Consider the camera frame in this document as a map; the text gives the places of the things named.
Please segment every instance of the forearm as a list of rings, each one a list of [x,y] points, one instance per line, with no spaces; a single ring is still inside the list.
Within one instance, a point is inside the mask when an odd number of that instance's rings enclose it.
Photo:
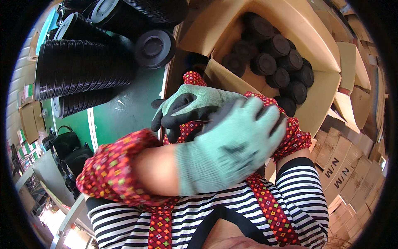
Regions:
[[[174,157],[176,144],[147,148],[133,161],[138,181],[151,194],[178,195],[178,169]]]

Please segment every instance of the green work glove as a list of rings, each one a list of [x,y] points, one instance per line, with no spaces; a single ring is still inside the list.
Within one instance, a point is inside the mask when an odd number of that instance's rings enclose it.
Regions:
[[[161,103],[152,120],[151,130],[158,131],[162,125],[169,141],[175,143],[181,135],[180,125],[193,120],[208,120],[211,113],[237,99],[247,98],[207,86],[181,85],[175,94]]]
[[[259,98],[237,100],[215,127],[177,144],[179,195],[224,190],[254,173],[285,136],[286,118],[276,125],[279,117],[277,106],[264,109]]]

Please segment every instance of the black plastic pot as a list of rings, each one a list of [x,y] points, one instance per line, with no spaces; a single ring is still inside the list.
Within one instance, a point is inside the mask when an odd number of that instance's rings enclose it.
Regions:
[[[265,79],[272,88],[285,88],[290,82],[289,73],[281,67],[277,68],[273,75],[266,76]]]
[[[136,44],[134,57],[148,69],[164,67],[176,53],[176,41],[168,31],[153,29],[142,34]]]
[[[257,56],[258,49],[248,41],[239,40],[234,44],[232,52],[237,54],[243,60],[250,61]]]
[[[86,40],[114,45],[115,40],[78,12],[70,14],[59,27],[54,40]]]
[[[246,30],[241,38],[253,44],[258,44],[274,36],[274,27],[272,24],[260,16],[251,16],[248,18]]]
[[[222,65],[239,78],[241,78],[246,71],[246,62],[235,53],[226,55],[222,59]]]
[[[138,65],[132,56],[99,43],[51,40],[36,62],[35,98],[44,100],[88,90],[127,85]]]
[[[270,54],[261,53],[250,61],[250,69],[256,75],[273,75],[276,71],[276,62]]]
[[[291,118],[296,114],[297,106],[291,98],[275,96],[273,97],[273,99],[275,99],[276,102],[278,103],[278,106],[285,111],[286,116]]]
[[[91,107],[99,106],[113,98],[112,89],[78,92],[51,99],[51,106],[57,118],[64,118]]]
[[[150,22],[144,14],[122,0],[100,0],[89,21],[131,40],[137,38]]]
[[[292,81],[300,81],[306,87],[311,87],[314,83],[314,73],[312,69],[306,65],[303,65],[300,70],[289,73]]]
[[[156,24],[181,23],[188,15],[186,0],[124,0]]]
[[[69,132],[59,134],[61,128],[67,128]],[[57,163],[65,159],[75,148],[80,148],[80,141],[76,133],[68,126],[58,128],[57,137],[50,141],[51,153]]]
[[[282,97],[291,98],[296,104],[302,104],[307,99],[307,88],[300,81],[292,81],[286,88],[279,89]]]
[[[297,50],[290,50],[289,54],[276,59],[278,67],[283,67],[286,71],[296,71],[302,67],[302,57]]]
[[[274,58],[285,56],[290,51],[289,42],[282,35],[276,34],[259,46],[261,53],[270,54]]]
[[[86,144],[85,146],[73,151],[61,161],[62,168],[67,170],[66,173],[72,174],[75,179],[83,171],[83,166],[86,160],[93,156],[93,152]]]

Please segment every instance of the white stripe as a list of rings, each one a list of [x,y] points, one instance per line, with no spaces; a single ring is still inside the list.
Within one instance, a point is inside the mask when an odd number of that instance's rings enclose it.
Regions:
[[[96,125],[94,123],[94,109],[91,107],[87,109],[88,128],[90,130],[91,143],[93,144],[94,152],[98,149]]]

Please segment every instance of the stacked cardboard boxes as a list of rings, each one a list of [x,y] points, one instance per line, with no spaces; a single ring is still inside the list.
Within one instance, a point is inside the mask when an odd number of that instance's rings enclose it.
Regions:
[[[377,205],[384,184],[381,166],[332,127],[329,133],[319,130],[315,139],[311,156],[322,169],[330,241],[339,246],[354,242]]]

